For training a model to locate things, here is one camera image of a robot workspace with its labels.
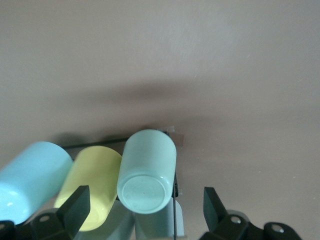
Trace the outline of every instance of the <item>plastic cup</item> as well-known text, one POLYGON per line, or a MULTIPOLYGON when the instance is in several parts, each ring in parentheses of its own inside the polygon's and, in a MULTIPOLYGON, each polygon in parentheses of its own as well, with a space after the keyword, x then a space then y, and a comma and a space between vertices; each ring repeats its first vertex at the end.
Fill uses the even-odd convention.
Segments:
POLYGON ((139 214, 164 208, 173 191, 177 150, 174 142, 158 130, 142 130, 126 142, 117 193, 122 204, 139 214))
POLYGON ((73 164, 51 142, 35 142, 0 171, 0 220, 26 221, 58 193, 73 164))
POLYGON ((117 197, 117 181, 121 155, 105 146, 91 146, 77 155, 74 164, 55 201, 59 208, 81 185, 89 185, 90 213, 80 231, 91 231, 100 227, 117 197))
MULTIPOLYGON (((176 235, 184 236, 184 219, 180 204, 175 201, 176 235)), ((175 234, 174 227, 174 200, 171 198, 168 205, 152 214, 135 214, 135 239, 171 238, 175 234)))

